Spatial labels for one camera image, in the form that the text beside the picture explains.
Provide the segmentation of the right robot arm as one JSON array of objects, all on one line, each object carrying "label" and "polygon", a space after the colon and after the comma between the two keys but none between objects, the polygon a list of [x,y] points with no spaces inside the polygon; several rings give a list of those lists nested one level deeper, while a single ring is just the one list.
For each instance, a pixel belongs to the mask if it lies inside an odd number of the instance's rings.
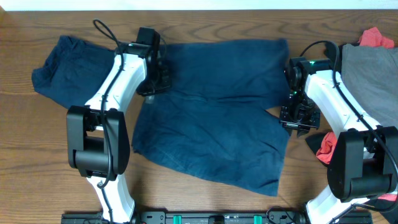
[{"label": "right robot arm", "polygon": [[289,100],[279,122],[307,134],[324,116],[337,138],[327,167],[328,185],[305,205],[297,223],[361,223],[352,215],[366,202],[397,191],[397,128],[384,127],[365,112],[328,59],[289,60]]}]

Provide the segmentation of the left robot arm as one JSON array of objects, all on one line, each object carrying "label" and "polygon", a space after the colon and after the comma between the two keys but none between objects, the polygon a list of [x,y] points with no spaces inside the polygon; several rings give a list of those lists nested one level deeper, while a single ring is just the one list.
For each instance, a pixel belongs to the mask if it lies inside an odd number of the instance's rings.
[{"label": "left robot arm", "polygon": [[135,94],[153,97],[171,86],[160,34],[140,27],[134,42],[116,42],[113,67],[84,106],[67,113],[68,162],[93,186],[96,214],[64,214],[62,223],[137,223],[124,172],[130,156],[125,112]]}]

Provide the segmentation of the blue denim shorts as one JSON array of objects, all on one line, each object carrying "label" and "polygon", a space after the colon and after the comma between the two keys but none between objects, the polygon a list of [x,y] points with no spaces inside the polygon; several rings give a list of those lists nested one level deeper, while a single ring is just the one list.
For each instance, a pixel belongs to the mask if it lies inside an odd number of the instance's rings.
[{"label": "blue denim shorts", "polygon": [[135,153],[201,179],[275,196],[288,132],[269,110],[289,97],[286,40],[170,44],[172,86],[144,103]]}]

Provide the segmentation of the dark navy garment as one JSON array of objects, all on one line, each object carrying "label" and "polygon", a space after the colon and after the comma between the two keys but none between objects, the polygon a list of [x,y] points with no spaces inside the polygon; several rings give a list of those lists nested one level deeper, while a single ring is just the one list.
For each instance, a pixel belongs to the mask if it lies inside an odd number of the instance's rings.
[{"label": "dark navy garment", "polygon": [[68,109],[84,106],[114,65],[114,51],[61,35],[43,67],[32,72],[34,90]]}]

